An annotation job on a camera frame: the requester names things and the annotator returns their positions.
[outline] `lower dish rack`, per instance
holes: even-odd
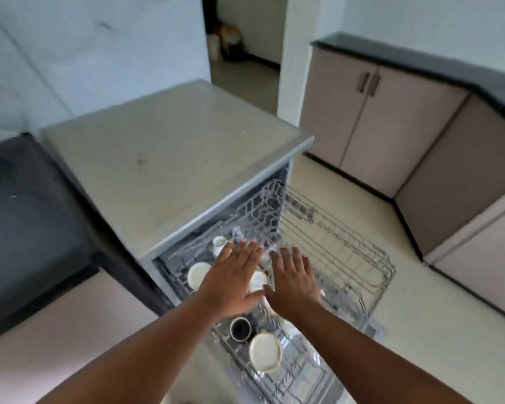
[[[272,180],[228,220],[219,221],[164,258],[162,273],[181,300],[193,292],[187,283],[189,268],[197,262],[214,262],[210,245],[220,235],[235,241],[255,238],[266,250],[297,245],[315,269],[324,305],[360,330],[395,274],[383,250],[282,181]],[[270,262],[262,262],[261,269],[273,287]],[[247,317],[257,331],[272,332],[281,342],[283,358],[276,372],[255,370],[248,345],[230,337],[231,319],[217,323],[213,333],[258,398],[273,404],[320,402],[334,374],[303,335],[263,304]]]

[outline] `forearm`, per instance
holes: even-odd
[[[294,325],[312,343],[358,404],[469,402],[316,302],[304,302],[299,311]]]
[[[82,368],[40,403],[159,404],[217,313],[195,297]]]

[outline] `cabinet door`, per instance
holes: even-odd
[[[299,127],[315,136],[310,153],[339,167],[366,95],[358,88],[377,65],[314,48]]]
[[[384,67],[371,81],[372,89],[376,81],[341,169],[393,197],[467,92]]]
[[[505,194],[505,119],[472,96],[395,197],[424,255]]]
[[[436,267],[505,311],[505,215]]]

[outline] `gray countertop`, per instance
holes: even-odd
[[[205,81],[43,131],[137,259],[312,146],[313,137]]]
[[[505,72],[346,33],[329,35],[312,45],[462,86],[505,116]]]

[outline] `hand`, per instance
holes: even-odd
[[[243,240],[234,246],[229,241],[208,271],[195,297],[206,306],[213,308],[217,319],[235,316],[256,305],[265,292],[249,292],[252,278],[260,257],[262,245],[255,240],[249,244]]]
[[[270,252],[270,257],[275,290],[266,285],[265,297],[279,315],[292,322],[303,302],[320,303],[314,271],[309,258],[301,256],[297,247],[292,247],[292,254],[281,248],[281,255]]]

